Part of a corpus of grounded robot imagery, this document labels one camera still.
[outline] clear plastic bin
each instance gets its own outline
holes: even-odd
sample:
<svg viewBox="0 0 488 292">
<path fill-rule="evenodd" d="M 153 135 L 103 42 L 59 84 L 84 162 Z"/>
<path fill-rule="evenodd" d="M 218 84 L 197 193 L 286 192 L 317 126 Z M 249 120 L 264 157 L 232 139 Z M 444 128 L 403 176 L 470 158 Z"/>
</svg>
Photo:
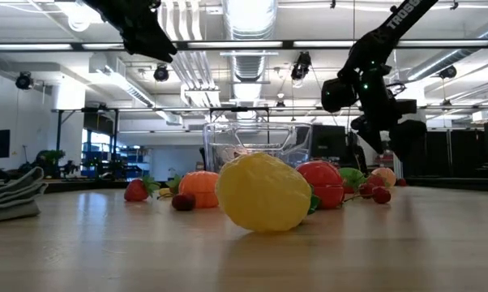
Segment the clear plastic bin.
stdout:
<svg viewBox="0 0 488 292">
<path fill-rule="evenodd" d="M 297 167 L 309 161 L 311 135 L 308 123 L 208 123 L 203 130 L 206 167 L 218 173 L 225 163 L 253 152 L 266 152 Z"/>
</svg>

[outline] air duct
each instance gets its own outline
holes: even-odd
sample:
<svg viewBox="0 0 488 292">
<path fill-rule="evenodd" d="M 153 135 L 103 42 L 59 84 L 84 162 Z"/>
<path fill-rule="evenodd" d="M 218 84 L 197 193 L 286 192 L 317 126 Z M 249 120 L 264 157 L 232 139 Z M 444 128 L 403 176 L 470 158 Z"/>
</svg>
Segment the air duct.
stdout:
<svg viewBox="0 0 488 292">
<path fill-rule="evenodd" d="M 488 23 L 476 32 L 467 36 L 468 39 L 478 38 L 478 39 L 488 39 Z M 458 62 L 474 53 L 480 49 L 454 49 L 454 50 L 444 50 L 443 52 L 435 55 L 420 65 L 415 66 L 413 69 L 406 73 L 406 79 L 408 81 L 417 81 L 423 79 L 429 75 L 433 75 L 447 67 L 451 66 L 455 62 Z"/>
<path fill-rule="evenodd" d="M 273 36 L 277 0 L 223 0 L 225 27 L 230 40 L 266 40 Z M 237 100 L 256 102 L 260 98 L 266 64 L 264 56 L 232 57 L 233 94 Z"/>
</svg>

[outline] towel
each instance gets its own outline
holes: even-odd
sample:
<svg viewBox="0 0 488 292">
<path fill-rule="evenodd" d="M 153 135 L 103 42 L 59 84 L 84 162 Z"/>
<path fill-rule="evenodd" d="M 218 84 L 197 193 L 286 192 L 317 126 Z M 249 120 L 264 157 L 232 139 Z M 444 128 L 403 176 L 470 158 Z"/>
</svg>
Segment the towel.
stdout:
<svg viewBox="0 0 488 292">
<path fill-rule="evenodd" d="M 0 221 L 33 217 L 40 213 L 35 198 L 43 195 L 48 184 L 42 182 L 44 170 L 36 167 L 21 179 L 0 187 Z"/>
</svg>

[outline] wooden table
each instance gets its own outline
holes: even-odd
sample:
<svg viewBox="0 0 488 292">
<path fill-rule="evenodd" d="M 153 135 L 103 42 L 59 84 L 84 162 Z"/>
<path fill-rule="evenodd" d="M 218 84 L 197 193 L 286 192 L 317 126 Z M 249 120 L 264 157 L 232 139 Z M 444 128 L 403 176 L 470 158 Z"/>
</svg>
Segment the wooden table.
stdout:
<svg viewBox="0 0 488 292">
<path fill-rule="evenodd" d="M 488 291 L 488 193 L 408 187 L 276 235 L 122 191 L 39 204 L 0 223 L 0 292 Z"/>
</svg>

